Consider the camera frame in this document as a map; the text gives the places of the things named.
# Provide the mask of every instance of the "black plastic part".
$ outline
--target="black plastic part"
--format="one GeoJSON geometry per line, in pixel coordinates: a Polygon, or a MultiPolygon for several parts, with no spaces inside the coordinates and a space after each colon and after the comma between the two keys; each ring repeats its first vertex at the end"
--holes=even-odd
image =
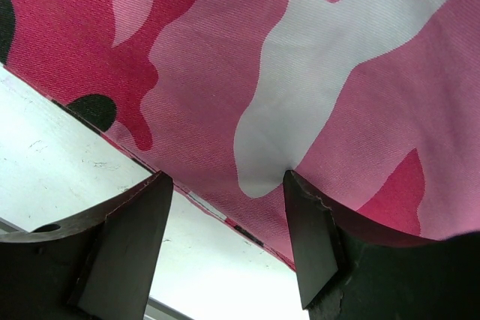
{"type": "Polygon", "coordinates": [[[302,289],[319,289],[309,306],[311,320],[478,318],[480,233],[426,241],[345,208],[294,172],[286,173],[283,185],[301,296],[302,289]],[[288,206],[292,203],[303,204],[288,206]],[[325,243],[324,230],[311,225],[319,207],[329,209],[346,259],[326,286],[315,283],[317,273],[324,272],[316,259],[330,247],[311,245],[325,243]],[[399,247],[372,244],[365,237],[395,239],[399,247]]]}
{"type": "Polygon", "coordinates": [[[0,235],[0,319],[143,319],[172,192],[159,173],[36,232],[0,235]]]}

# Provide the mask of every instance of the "black round hole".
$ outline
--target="black round hole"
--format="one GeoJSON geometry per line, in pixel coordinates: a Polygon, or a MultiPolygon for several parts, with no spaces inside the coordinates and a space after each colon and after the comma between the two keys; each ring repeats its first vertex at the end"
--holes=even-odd
{"type": "Polygon", "coordinates": [[[40,228],[38,228],[33,232],[54,232],[55,230],[58,230],[60,228],[61,226],[59,224],[48,224],[48,225],[41,226],[40,228]]]}

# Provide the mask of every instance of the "white table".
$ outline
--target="white table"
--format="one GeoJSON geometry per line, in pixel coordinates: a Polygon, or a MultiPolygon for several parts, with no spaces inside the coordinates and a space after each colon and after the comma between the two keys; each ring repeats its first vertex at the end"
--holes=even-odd
{"type": "MultiPolygon", "coordinates": [[[[31,231],[90,208],[148,176],[0,68],[2,220],[31,231]]],[[[156,301],[193,320],[308,319],[296,276],[286,265],[178,193],[163,239],[151,288],[156,301]]]]}

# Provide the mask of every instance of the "cloth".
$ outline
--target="cloth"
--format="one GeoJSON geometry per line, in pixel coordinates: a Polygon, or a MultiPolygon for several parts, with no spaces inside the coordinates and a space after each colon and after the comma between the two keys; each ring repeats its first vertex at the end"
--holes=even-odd
{"type": "Polygon", "coordinates": [[[0,61],[292,265],[287,169],[403,232],[480,229],[479,15],[480,0],[0,0],[0,61]]]}

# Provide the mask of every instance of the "pink camouflage fabric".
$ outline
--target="pink camouflage fabric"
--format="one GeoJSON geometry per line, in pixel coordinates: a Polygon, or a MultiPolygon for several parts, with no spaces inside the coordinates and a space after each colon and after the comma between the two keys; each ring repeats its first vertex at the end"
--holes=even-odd
{"type": "Polygon", "coordinates": [[[479,19],[480,0],[0,0],[0,61],[293,266],[287,169],[402,232],[480,229],[479,19]]]}

